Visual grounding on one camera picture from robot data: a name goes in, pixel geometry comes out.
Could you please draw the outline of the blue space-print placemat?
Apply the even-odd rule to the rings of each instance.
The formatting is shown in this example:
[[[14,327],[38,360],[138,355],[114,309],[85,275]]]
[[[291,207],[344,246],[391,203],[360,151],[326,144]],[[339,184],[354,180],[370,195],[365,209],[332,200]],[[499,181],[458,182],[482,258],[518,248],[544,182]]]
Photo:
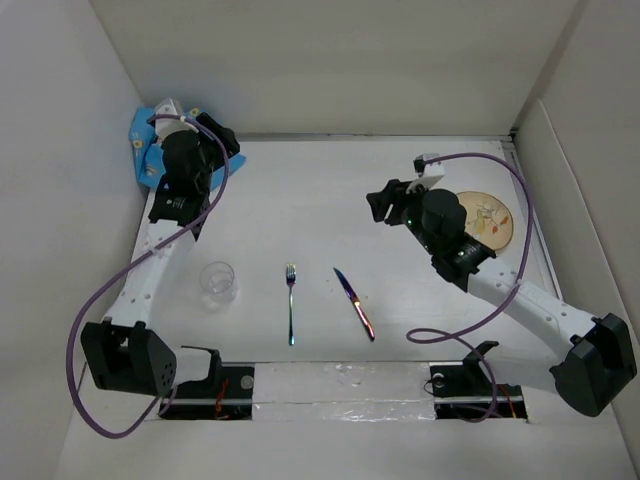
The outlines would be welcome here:
[[[197,107],[192,108],[186,116],[205,124],[206,110]],[[147,119],[154,114],[153,108],[139,107],[136,110],[133,122],[129,130],[129,141],[132,145],[134,171],[137,181],[151,189],[156,189],[161,177],[165,174],[165,167],[162,162],[162,149],[154,126],[147,122]],[[246,157],[241,153],[229,156],[230,174],[233,175],[246,163]],[[216,166],[211,178],[211,190],[217,189],[223,180],[223,167]]]

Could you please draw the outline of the beige round plate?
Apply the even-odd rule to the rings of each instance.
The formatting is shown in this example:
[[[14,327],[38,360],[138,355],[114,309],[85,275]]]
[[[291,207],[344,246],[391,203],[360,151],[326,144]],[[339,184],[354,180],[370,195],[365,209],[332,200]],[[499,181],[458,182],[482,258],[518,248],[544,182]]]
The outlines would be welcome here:
[[[496,197],[477,191],[457,194],[466,211],[465,232],[494,251],[506,248],[513,238],[513,216]]]

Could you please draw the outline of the iridescent knife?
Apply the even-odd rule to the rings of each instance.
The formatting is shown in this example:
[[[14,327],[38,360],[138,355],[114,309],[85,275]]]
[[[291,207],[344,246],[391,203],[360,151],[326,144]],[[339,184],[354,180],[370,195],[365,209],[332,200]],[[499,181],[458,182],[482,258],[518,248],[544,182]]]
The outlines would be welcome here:
[[[369,318],[367,317],[367,315],[365,314],[364,310],[362,309],[362,305],[361,305],[361,301],[357,295],[357,293],[355,292],[354,288],[351,286],[351,284],[349,283],[348,279],[345,277],[345,275],[337,268],[333,268],[334,273],[336,274],[336,277],[338,278],[338,281],[340,282],[342,288],[345,291],[345,294],[347,296],[347,298],[349,299],[352,307],[354,308],[359,321],[361,322],[364,331],[366,332],[367,337],[369,338],[370,342],[374,342],[376,339],[376,335],[375,335],[375,331],[373,328],[373,325],[371,323],[371,321],[369,320]]]

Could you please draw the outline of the iridescent fork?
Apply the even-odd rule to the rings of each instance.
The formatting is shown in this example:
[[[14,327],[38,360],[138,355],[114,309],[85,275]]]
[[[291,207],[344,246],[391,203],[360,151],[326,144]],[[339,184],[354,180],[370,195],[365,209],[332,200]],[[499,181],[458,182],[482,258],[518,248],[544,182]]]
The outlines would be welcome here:
[[[294,295],[293,289],[296,284],[296,267],[294,264],[289,263],[285,267],[286,284],[288,287],[288,318],[289,318],[289,331],[288,342],[290,346],[295,345],[295,332],[294,332]]]

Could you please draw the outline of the clear drinking glass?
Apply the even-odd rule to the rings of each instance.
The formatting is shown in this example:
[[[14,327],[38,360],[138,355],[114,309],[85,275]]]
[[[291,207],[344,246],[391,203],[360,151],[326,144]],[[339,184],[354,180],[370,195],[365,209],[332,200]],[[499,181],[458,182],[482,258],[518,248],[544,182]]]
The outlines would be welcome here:
[[[217,261],[206,265],[201,271],[199,282],[202,300],[211,310],[225,309],[237,296],[236,274],[226,262]]]

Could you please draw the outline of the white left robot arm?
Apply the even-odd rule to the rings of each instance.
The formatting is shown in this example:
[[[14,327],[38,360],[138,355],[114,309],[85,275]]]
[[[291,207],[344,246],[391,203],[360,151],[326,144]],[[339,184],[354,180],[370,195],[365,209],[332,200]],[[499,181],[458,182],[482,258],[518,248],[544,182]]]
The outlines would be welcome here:
[[[171,133],[161,141],[165,172],[148,216],[147,259],[128,274],[99,323],[88,322],[81,345],[96,386],[102,390],[165,396],[189,384],[201,396],[222,387],[217,351],[172,349],[151,328],[173,279],[194,247],[213,206],[211,180],[225,174],[239,153],[234,132],[202,112],[194,118],[158,113],[153,124]]]

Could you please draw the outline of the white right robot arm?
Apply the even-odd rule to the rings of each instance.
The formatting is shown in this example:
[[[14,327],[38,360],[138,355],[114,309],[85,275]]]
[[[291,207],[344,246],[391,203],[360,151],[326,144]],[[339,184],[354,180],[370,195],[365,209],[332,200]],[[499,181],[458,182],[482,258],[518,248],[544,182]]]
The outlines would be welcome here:
[[[394,179],[366,200],[374,221],[408,228],[441,278],[497,307],[551,349],[555,390],[577,412],[598,416],[636,376],[625,321],[612,313],[598,318],[519,280],[466,232],[466,210],[453,192]]]

